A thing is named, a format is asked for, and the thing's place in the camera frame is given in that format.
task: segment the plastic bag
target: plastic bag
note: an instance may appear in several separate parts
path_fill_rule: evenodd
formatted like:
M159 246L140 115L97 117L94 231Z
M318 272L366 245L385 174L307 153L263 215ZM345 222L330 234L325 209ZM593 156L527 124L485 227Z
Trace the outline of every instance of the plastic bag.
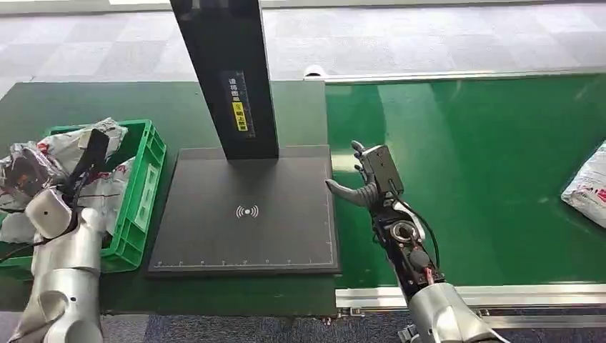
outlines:
M107 148L106 159L116 152L122 139L126 136L128 129L119 126L116 121L111 118L104 119L98 123L84 126L82 129L67 132L64 134L55 134L42 139L38 144L29 142L28 144L14 144L15 151L32 151L37 162L35 165L40 167L45 166L49 172L47 182L43 183L43 187L55 184L60 178L65 178L69 175L80 160L83 149L80 149L80 137L90 132L92 129L98 129L109 137L109 145ZM13 149L11 148L11 156L0 160L0 166L11 166L11 158L13 157ZM82 206L91 206L103 215L107 215L106 225L110 234L113 234L114 226L117 219L117 213L120 210L122 196L128 184L128 173L132 161L126 161L118 166L112 173L99 173L95 176L92 183L87 184L81 192L84 199L79 201ZM0 185L7 180L6 177L0 174ZM18 193L8 187L0 187L0 210L11 213L22 211L31 200L29 194L35 195L37 189L25 189L26 192ZM119 194L119 196L106 197L111 194ZM9 215L4 219L0 227L0 241L3 242L19 242L22 239L28 239L25 242L31 242L29 238L29 227L27 223L23 223L20 216Z
M133 162L134 157L117 166L111 173L99 173L80 192L78 205L99 210L105 218L106 231L111 235L114 234Z
M67 178L59 162L32 141L15 143L10 151L10 156L0 160L0 209L25 209L42 189Z
M581 166L561 198L587 218L606 227L606 141Z

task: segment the black pole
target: black pole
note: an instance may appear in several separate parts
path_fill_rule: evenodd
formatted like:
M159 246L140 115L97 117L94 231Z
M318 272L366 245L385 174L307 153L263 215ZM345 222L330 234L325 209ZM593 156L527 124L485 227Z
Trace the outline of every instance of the black pole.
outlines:
M257 0L171 0L228 159L275 159L278 142Z

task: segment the green basket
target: green basket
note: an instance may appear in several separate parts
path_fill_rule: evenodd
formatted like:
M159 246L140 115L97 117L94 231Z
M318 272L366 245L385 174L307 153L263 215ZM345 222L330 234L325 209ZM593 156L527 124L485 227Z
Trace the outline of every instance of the green basket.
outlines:
M158 181L166 145L149 120L121 121L120 125L128 128L120 149L114 153L106 164L105 172L135 156L129 184L126 187L122 206L116 221L116 229L111 243L101 250L101 272L115 273L135 270L141 265L149 219L158 189ZM55 126L46 132L46 136L74 131L78 126ZM19 245L0 242L0 256ZM17 279L31 279L31 255L33 249L24 250L22 254L7 259L0 264L0 276Z

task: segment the wireless symbol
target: wireless symbol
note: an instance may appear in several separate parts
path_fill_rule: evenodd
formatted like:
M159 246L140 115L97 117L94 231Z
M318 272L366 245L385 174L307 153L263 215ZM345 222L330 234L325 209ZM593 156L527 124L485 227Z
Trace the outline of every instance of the wireless symbol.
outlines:
M236 217L242 218L243 216L251 216L253 218L257 218L259 215L259 207L254 205L250 209L244 208L242 206L238 206L236 209Z

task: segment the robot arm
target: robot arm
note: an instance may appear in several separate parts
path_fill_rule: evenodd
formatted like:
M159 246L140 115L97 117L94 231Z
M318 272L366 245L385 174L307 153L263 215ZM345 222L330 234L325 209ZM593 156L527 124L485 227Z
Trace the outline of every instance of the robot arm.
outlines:
M79 163L58 182L41 182L48 178L31 173L39 165L34 159L24 161L33 168L10 169L21 180L14 188L26 184L33 194L25 215L36 228L36 243L31 261L34 284L9 343L103 342L99 274L104 219L95 209L80 209L78 198L89 176L104 164L109 138L93 129L81 140L85 150Z
M365 185L349 189L334 180L326 183L333 194L369 210L374 234L394 267L415 324L402 332L405 341L506 342L446 283L439 270L433 233L426 221L399 198L404 187L387 146L365 149L353 141L352 148L361 162L355 168ZM425 229L434 241L436 262L423 246Z

